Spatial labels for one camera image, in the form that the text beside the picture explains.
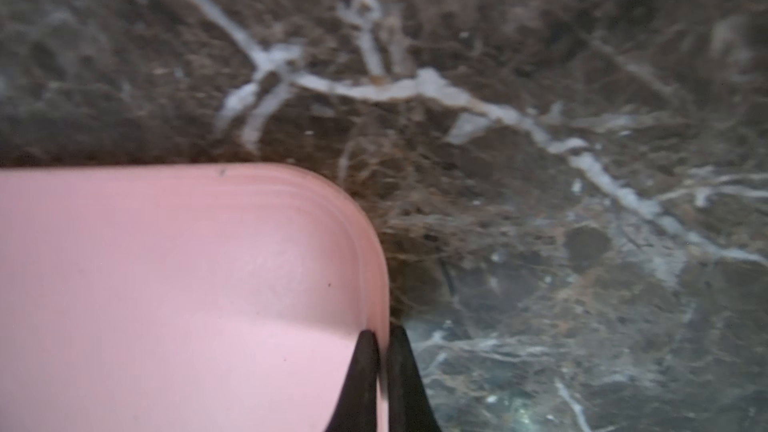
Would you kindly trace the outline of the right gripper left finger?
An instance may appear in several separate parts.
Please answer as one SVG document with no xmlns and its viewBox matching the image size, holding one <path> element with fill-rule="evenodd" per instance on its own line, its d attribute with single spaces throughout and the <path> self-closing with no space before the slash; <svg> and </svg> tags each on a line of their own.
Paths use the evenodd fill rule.
<svg viewBox="0 0 768 432">
<path fill-rule="evenodd" d="M 376 432 L 380 351 L 376 335 L 361 331 L 326 432 Z"/>
</svg>

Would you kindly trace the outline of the pink plastic tray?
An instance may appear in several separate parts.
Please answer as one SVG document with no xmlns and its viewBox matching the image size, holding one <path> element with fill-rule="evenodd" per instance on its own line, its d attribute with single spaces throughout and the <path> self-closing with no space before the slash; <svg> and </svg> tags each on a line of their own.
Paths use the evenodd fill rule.
<svg viewBox="0 0 768 432">
<path fill-rule="evenodd" d="M 5 431 L 321 431 L 389 311 L 368 217 L 307 170 L 1 174 Z"/>
</svg>

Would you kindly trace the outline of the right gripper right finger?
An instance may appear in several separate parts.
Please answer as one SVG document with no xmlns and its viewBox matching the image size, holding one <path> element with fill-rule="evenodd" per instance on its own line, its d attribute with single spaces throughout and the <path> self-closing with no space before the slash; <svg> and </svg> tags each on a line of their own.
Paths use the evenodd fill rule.
<svg viewBox="0 0 768 432">
<path fill-rule="evenodd" d="M 407 332 L 400 325 L 390 328 L 386 379 L 390 432 L 441 432 Z"/>
</svg>

